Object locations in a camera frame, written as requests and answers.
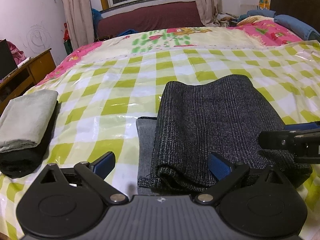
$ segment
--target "dark brown headboard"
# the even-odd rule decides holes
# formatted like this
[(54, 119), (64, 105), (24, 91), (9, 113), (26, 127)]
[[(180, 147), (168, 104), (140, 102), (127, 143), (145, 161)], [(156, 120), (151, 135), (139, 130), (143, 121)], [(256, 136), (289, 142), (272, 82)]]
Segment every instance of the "dark brown headboard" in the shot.
[(319, 5), (320, 0), (271, 0), (270, 10), (295, 17), (320, 32)]

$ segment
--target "checkered tablecloth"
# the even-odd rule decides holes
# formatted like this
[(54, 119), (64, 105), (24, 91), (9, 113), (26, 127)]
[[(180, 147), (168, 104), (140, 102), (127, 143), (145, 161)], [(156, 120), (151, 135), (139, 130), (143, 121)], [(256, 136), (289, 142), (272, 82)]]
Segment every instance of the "checkered tablecloth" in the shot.
[[(28, 91), (59, 93), (61, 109), (43, 166), (56, 162), (70, 167), (113, 151), (117, 163), (106, 181), (128, 195), (135, 194), (137, 186), (136, 118), (156, 116), (168, 81), (199, 85), (229, 74), (246, 75), (286, 124), (320, 120), (318, 42), (262, 49), (161, 47), (112, 59), (99, 55), (95, 62), (92, 55), (84, 57), (61, 77)], [(0, 176), (0, 231), (12, 240), (22, 236), (15, 207), (38, 172), (15, 180)], [(298, 189), (309, 208), (301, 233), (305, 239), (320, 228), (318, 174), (320, 168), (314, 165), (310, 179)]]

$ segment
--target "maroon sofa cover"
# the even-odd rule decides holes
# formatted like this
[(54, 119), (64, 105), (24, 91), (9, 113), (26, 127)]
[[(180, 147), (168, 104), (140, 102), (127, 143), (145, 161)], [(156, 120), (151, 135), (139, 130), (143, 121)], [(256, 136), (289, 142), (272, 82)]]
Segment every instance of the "maroon sofa cover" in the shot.
[(200, 27), (196, 2), (174, 2), (147, 6), (116, 14), (100, 20), (98, 37), (118, 34), (134, 29), (137, 32), (179, 27)]

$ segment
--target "wooden cabinet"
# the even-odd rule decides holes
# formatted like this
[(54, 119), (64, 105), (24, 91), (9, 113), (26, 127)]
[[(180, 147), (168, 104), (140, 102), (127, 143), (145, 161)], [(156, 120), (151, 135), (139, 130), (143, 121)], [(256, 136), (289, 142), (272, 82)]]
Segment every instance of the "wooden cabinet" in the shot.
[(11, 99), (23, 95), (56, 68), (50, 50), (15, 69), (0, 83), (0, 115)]

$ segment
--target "silver rivet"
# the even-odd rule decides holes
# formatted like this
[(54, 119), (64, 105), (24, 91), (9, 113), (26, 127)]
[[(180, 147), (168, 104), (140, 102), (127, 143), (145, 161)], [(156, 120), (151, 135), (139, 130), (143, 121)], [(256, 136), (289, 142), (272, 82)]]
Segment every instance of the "silver rivet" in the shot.
[(117, 193), (110, 196), (111, 201), (113, 202), (121, 202), (125, 200), (125, 195)]
[(211, 196), (210, 194), (200, 194), (198, 196), (198, 200), (200, 200), (201, 202), (210, 202), (213, 200), (213, 196)]

